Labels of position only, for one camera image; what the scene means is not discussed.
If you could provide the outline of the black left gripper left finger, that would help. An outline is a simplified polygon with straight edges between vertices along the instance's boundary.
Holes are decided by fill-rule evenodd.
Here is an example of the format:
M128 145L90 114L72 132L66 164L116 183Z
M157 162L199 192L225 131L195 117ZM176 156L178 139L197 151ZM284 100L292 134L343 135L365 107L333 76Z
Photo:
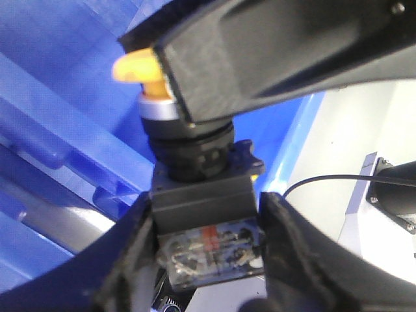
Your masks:
M2 311L150 311L156 239L148 192L89 247L1 295Z

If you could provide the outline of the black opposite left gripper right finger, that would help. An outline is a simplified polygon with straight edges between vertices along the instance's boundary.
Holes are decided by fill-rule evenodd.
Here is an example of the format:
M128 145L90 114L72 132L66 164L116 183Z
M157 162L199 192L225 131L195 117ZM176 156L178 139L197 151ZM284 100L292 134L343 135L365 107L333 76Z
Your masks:
M201 124L288 99L415 77L414 1L171 1L119 39L154 50Z

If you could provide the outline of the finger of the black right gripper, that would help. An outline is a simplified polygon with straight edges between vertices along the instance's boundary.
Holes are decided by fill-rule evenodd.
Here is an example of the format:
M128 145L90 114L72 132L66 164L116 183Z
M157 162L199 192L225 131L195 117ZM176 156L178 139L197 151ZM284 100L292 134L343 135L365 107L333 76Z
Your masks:
M415 285L354 255L283 196L263 192L266 293L278 311L414 311Z

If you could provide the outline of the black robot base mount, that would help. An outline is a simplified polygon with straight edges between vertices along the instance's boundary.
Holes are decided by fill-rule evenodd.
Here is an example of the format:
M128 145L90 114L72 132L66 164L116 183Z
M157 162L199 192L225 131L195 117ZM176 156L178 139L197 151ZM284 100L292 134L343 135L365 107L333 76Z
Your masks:
M415 181L415 162L397 166L380 157L373 176ZM408 233L415 234L415 187L372 182L366 201Z

